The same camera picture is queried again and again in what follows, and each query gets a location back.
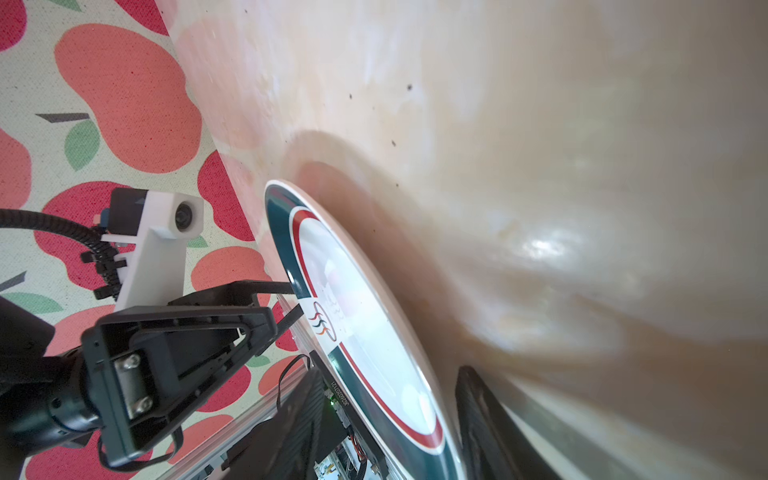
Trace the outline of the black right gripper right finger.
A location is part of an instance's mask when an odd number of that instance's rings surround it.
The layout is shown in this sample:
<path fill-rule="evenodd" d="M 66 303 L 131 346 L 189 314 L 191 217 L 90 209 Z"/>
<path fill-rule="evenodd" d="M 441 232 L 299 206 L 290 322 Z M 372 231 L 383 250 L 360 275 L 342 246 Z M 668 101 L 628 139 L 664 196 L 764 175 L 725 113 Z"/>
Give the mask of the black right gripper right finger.
<path fill-rule="evenodd" d="M 477 371 L 459 368 L 455 387 L 461 451 L 470 479 L 557 479 Z"/>

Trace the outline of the white plate green rim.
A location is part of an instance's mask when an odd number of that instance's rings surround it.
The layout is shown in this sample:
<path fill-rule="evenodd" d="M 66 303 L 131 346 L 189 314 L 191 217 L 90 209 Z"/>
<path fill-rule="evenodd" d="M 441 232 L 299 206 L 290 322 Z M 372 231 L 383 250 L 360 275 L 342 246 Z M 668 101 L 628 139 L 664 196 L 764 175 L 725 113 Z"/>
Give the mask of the white plate green rim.
<path fill-rule="evenodd" d="M 391 468 L 465 479 L 455 428 L 415 332 L 348 232 L 298 186 L 271 180 L 265 212 L 316 349 Z"/>

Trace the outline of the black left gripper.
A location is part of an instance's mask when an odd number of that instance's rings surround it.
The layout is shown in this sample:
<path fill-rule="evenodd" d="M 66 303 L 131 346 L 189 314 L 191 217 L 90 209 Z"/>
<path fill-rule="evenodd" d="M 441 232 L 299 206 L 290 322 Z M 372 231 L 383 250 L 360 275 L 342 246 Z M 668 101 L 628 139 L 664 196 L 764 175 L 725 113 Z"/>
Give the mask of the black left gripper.
<path fill-rule="evenodd" d="M 276 303 L 271 311 L 268 299 L 260 300 L 278 294 L 294 290 L 288 282 L 239 280 L 169 306 L 117 311 L 58 356 L 47 352 L 52 325 L 3 306 L 2 466 L 18 468 L 30 456 L 91 437 L 106 468 L 149 467 L 148 453 L 167 438 L 180 450 L 183 423 L 274 342 L 276 325 L 276 345 L 296 344 L 291 328 L 301 306 Z"/>

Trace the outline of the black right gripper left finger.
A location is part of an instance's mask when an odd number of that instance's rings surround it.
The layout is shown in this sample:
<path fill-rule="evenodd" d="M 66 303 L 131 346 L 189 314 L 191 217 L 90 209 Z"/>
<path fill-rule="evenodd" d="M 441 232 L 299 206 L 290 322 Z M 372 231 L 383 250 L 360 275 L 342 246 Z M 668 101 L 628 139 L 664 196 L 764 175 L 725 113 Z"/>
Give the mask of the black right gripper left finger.
<path fill-rule="evenodd" d="M 312 368 L 275 415 L 259 423 L 232 448 L 222 465 L 226 479 L 315 479 L 324 381 Z"/>

